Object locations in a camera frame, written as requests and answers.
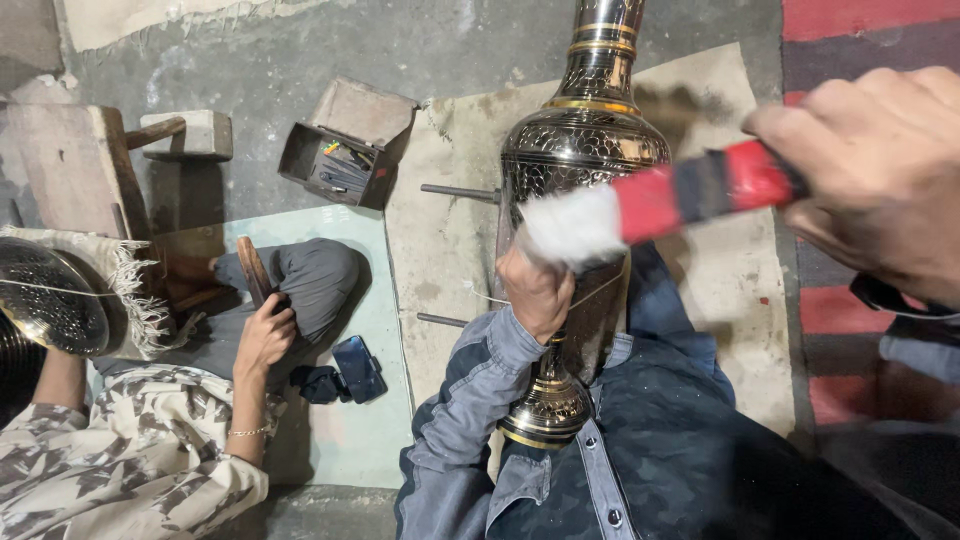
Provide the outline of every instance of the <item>wooden block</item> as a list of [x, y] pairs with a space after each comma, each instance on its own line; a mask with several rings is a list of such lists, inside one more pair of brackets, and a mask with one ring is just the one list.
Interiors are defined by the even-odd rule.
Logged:
[[144, 146], [144, 158], [159, 161], [233, 159], [233, 129], [230, 117], [222, 112], [185, 110], [147, 114], [140, 117], [140, 127], [146, 128], [175, 117], [186, 121], [186, 129]]
[[115, 203], [130, 239], [152, 239], [119, 110], [10, 105], [9, 111], [45, 227], [121, 238], [110, 209]]

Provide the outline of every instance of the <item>string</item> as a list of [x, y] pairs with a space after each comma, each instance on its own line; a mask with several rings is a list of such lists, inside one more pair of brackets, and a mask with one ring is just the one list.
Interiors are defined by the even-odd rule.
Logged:
[[13, 281], [13, 280], [0, 280], [0, 283], [10, 283], [10, 284], [13, 284], [13, 285], [20, 285], [20, 286], [24, 286], [24, 287], [32, 287], [32, 288], [37, 288], [37, 289], [47, 289], [47, 290], [56, 290], [56, 291], [59, 291], [59, 292], [69, 292], [69, 293], [71, 293], [71, 294], [79, 294], [79, 295], [81, 295], [81, 296], [94, 296], [94, 297], [97, 297], [97, 298], [100, 298], [100, 297], [103, 297], [103, 296], [117, 296], [117, 293], [115, 293], [115, 292], [107, 292], [107, 293], [104, 293], [104, 294], [97, 294], [97, 293], [94, 293], [94, 292], [82, 292], [82, 291], [79, 291], [79, 290], [61, 289], [61, 288], [59, 288], [59, 287], [49, 287], [49, 286], [47, 286], [47, 285], [38, 285], [38, 284], [36, 284], [36, 283], [15, 282], [15, 281]]
[[[609, 284], [611, 284], [611, 283], [619, 280], [620, 278], [622, 278], [622, 277], [623, 277], [623, 272], [624, 272], [624, 270], [626, 270], [626, 269], [627, 269], [627, 265], [626, 265], [626, 264], [621, 264], [621, 265], [620, 265], [620, 273], [619, 273], [619, 274], [617, 274], [616, 276], [613, 276], [609, 281], [605, 282], [604, 284], [602, 284], [602, 285], [598, 286], [597, 288], [593, 289], [592, 291], [590, 291], [590, 293], [589, 293], [587, 296], [581, 298], [581, 299], [578, 300], [576, 303], [571, 304], [571, 305], [570, 305], [570, 309], [574, 309], [576, 306], [579, 306], [579, 305], [582, 304], [583, 302], [586, 302], [587, 300], [590, 299], [591, 296], [593, 296], [594, 294], [596, 294], [596, 293], [600, 292], [601, 290], [603, 290], [604, 287], [606, 287], [607, 285], [609, 285]], [[483, 299], [485, 299], [485, 300], [490, 300], [491, 302], [499, 302], [500, 304], [509, 304], [509, 303], [510, 303], [510, 302], [508, 302], [508, 301], [506, 301], [506, 300], [498, 300], [498, 299], [496, 299], [496, 298], [491, 298], [491, 297], [489, 297], [489, 296], [480, 294], [479, 292], [476, 291], [476, 289], [474, 288], [474, 285], [473, 285], [472, 282], [468, 282], [468, 283], [470, 284], [470, 294], [479, 296], [480, 298], [483, 298]]]

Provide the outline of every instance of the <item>woman's hand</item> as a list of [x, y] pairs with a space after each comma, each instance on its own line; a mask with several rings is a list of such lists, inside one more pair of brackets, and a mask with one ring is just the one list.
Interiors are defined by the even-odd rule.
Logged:
[[573, 297], [573, 273], [532, 264], [516, 246], [496, 260], [514, 317], [541, 345], [560, 329]]
[[960, 77], [875, 69], [828, 81], [797, 107], [767, 106], [744, 131], [794, 165], [812, 197], [797, 234], [900, 291], [960, 309]]
[[286, 295], [277, 292], [247, 319], [237, 359], [233, 364], [233, 381], [245, 384], [249, 381], [266, 383], [270, 366], [280, 360], [297, 335], [294, 311], [287, 307], [273, 315], [273, 311]]

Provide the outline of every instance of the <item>engraved brass vase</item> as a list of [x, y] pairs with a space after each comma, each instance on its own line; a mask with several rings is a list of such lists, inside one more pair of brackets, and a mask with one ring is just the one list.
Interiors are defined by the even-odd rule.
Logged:
[[[631, 92], [643, 0], [578, 0], [566, 73], [554, 96], [520, 120], [501, 151], [503, 200], [497, 254], [510, 246], [521, 220], [517, 206], [531, 198], [670, 162], [663, 136], [640, 116]], [[527, 393], [501, 420], [504, 435], [538, 448], [561, 448], [589, 418], [583, 384], [595, 376], [623, 307], [624, 260], [602, 263], [577, 277], [564, 329], [534, 366]]]

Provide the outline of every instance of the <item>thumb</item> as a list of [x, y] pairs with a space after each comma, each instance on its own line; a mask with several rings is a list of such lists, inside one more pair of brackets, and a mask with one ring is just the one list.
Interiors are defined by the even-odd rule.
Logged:
[[783, 210], [783, 221], [799, 237], [810, 242], [837, 262], [860, 270], [860, 261], [853, 250], [837, 237], [833, 216], [817, 207], [812, 199], [794, 203]]
[[576, 288], [576, 280], [573, 278], [573, 272], [567, 272], [564, 280], [560, 282], [560, 287], [557, 288], [557, 299], [565, 307], [569, 306], [570, 299], [573, 298], [574, 288]]

